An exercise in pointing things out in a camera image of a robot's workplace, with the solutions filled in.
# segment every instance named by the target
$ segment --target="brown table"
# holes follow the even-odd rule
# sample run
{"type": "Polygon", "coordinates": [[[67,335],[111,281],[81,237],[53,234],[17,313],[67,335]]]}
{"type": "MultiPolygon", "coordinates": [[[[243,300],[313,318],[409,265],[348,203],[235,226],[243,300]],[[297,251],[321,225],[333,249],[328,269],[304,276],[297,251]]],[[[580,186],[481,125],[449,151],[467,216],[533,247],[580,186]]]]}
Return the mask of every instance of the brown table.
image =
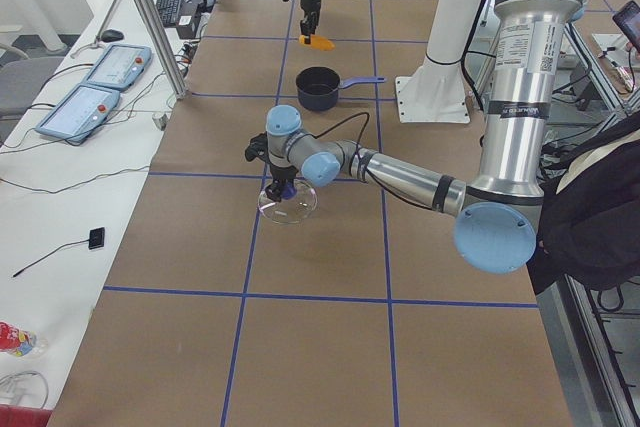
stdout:
{"type": "Polygon", "coordinates": [[[295,40],[297,3],[218,0],[51,427],[571,424],[527,273],[467,265],[453,218],[352,180],[298,226],[256,214],[244,148],[310,65],[389,79],[303,111],[310,131],[368,111],[363,144],[474,177],[481,115],[398,121],[393,80],[421,64],[436,4],[323,0],[337,48],[318,52],[295,40]]]}

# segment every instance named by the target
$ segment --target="black fabric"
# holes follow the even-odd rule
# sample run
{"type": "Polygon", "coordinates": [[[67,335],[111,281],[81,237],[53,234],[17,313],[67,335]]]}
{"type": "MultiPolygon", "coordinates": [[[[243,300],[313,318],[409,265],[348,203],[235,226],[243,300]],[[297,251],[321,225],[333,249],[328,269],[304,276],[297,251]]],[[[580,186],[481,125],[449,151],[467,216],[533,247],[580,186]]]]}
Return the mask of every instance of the black fabric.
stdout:
{"type": "MultiPolygon", "coordinates": [[[[580,153],[637,130],[639,120],[625,119],[586,142],[580,153]]],[[[616,148],[556,194],[559,182],[556,177],[541,186],[538,240],[544,248],[528,262],[535,292],[562,274],[593,290],[640,275],[640,141],[616,148]]]]}

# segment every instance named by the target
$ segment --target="orange object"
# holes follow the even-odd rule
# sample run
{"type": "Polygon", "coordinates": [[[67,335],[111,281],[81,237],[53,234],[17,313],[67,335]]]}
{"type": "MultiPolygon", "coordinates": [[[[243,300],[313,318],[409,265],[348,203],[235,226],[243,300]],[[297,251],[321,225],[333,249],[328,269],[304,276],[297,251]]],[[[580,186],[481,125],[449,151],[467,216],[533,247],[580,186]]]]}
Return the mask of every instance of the orange object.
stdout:
{"type": "Polygon", "coordinates": [[[308,41],[306,36],[301,35],[298,38],[298,41],[300,42],[301,45],[304,45],[305,47],[311,47],[312,49],[317,49],[317,50],[333,50],[336,48],[336,44],[331,42],[326,37],[322,37],[321,35],[311,34],[310,42],[308,41]]]}

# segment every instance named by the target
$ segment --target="black connector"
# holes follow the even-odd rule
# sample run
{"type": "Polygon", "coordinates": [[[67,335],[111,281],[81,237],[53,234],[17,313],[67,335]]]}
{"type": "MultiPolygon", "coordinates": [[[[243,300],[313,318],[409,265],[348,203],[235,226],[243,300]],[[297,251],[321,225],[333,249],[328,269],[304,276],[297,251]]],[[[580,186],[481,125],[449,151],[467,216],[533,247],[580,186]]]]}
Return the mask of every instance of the black connector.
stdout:
{"type": "Polygon", "coordinates": [[[89,231],[89,250],[104,247],[104,227],[89,231]]]}

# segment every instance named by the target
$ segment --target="blue handle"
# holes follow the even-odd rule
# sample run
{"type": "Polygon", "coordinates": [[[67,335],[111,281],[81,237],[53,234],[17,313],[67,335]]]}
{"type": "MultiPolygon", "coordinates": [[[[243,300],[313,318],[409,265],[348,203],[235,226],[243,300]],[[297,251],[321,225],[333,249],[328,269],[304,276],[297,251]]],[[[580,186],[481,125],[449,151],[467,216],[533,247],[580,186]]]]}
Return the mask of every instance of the blue handle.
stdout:
{"type": "Polygon", "coordinates": [[[351,77],[340,82],[338,88],[347,89],[355,84],[381,84],[386,81],[386,77],[351,77]]]}

